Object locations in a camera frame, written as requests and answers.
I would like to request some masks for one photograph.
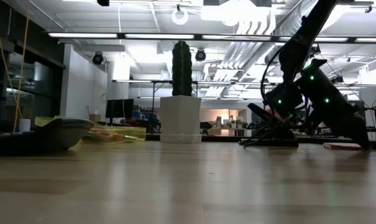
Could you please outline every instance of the desk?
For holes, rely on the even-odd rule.
[[[238,131],[244,131],[244,134],[241,137],[245,137],[247,134],[247,129],[244,128],[210,128],[208,133],[209,135],[221,135],[221,130],[229,130],[229,136],[238,136]]]
[[[0,157],[0,224],[120,220],[373,224],[376,152],[137,142]]]

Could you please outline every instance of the security camera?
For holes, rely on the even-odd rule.
[[[93,57],[93,63],[95,65],[103,65],[106,62],[106,59],[102,56],[102,52],[96,52]]]
[[[206,60],[206,53],[204,52],[203,49],[198,50],[198,52],[196,53],[195,59],[198,62],[202,62],[202,61]]]

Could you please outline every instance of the computer monitor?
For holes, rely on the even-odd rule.
[[[106,105],[106,117],[111,119],[110,123],[113,123],[113,118],[132,118],[132,108],[134,106],[134,100],[108,100]]]

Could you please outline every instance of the potted cactus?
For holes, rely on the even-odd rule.
[[[160,99],[162,134],[167,143],[199,143],[201,98],[192,97],[192,54],[185,41],[173,49],[173,96]]]

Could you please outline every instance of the white planter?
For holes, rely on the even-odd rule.
[[[160,99],[161,142],[200,143],[201,98],[171,96]]]

